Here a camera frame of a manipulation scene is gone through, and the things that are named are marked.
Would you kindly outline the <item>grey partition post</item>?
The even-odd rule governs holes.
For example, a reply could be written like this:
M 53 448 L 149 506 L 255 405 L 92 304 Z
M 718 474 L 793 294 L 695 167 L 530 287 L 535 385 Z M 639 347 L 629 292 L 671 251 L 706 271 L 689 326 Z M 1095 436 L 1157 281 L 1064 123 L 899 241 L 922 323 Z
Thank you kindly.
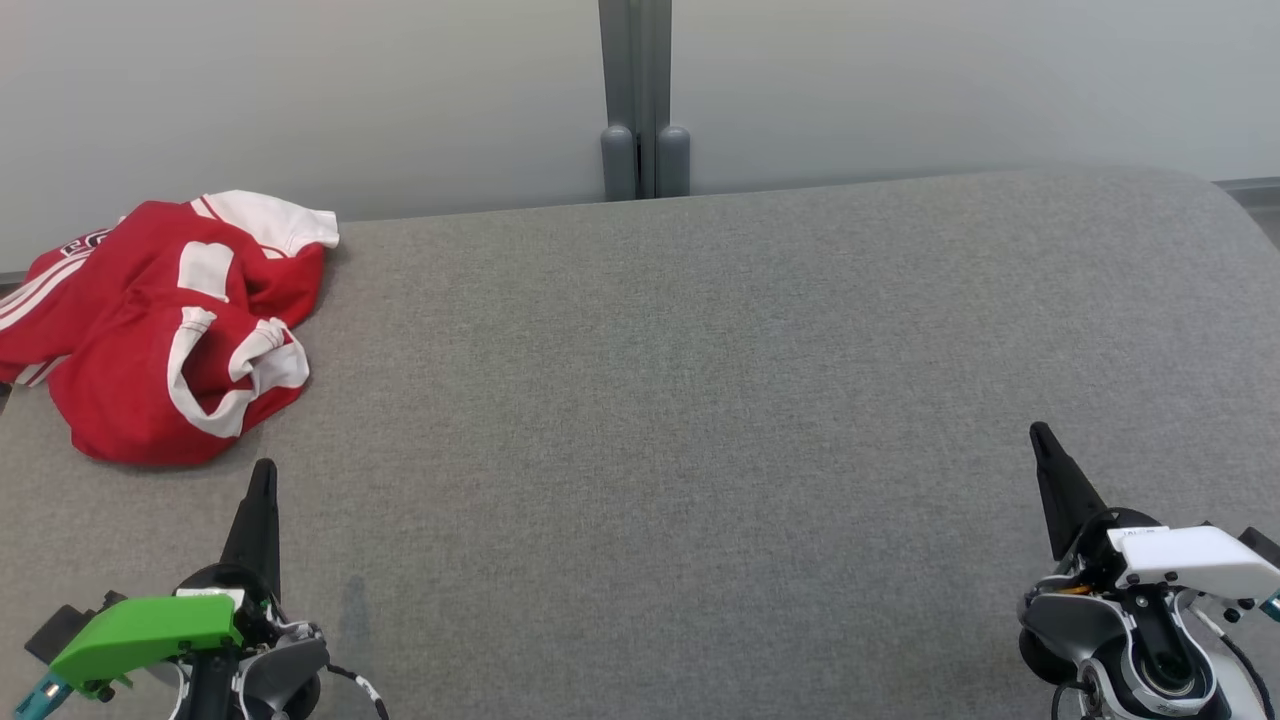
M 605 200 L 691 193 L 691 135 L 671 120 L 672 0 L 596 0 L 605 81 Z

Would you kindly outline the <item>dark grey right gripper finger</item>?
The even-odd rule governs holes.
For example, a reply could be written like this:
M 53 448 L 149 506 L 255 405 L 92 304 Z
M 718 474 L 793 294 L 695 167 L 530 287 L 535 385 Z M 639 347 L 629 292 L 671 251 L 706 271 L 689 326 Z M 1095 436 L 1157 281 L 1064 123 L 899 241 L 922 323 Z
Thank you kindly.
M 1029 438 L 1053 560 L 1098 562 L 1108 506 L 1047 423 L 1032 423 Z

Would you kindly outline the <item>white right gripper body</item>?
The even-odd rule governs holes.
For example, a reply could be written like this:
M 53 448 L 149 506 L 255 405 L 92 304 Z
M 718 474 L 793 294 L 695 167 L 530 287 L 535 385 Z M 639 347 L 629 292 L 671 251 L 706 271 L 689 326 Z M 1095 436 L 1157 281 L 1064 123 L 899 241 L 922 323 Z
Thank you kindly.
M 1060 559 L 1060 575 L 1094 594 L 1153 587 L 1262 602 L 1280 591 L 1280 566 L 1224 529 L 1171 528 L 1130 509 L 1105 509 L 1085 521 Z

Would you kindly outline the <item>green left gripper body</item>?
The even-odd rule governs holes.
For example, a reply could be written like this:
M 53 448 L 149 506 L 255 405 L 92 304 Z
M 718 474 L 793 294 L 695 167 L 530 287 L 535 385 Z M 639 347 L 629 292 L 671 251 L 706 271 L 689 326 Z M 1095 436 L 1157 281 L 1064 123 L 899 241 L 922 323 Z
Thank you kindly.
M 131 673 L 204 651 L 247 650 L 270 635 L 278 571 L 215 562 L 170 594 L 115 598 L 54 641 L 52 675 L 93 697 Z

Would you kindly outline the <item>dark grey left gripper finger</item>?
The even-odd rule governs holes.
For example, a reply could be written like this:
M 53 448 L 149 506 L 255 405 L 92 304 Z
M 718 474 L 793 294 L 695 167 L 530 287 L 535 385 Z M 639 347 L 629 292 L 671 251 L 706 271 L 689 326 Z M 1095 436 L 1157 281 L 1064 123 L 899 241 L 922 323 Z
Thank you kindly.
M 244 578 L 252 577 L 264 597 L 279 601 L 282 556 L 276 489 L 276 464 L 269 457 L 259 459 L 236 511 L 220 561 Z

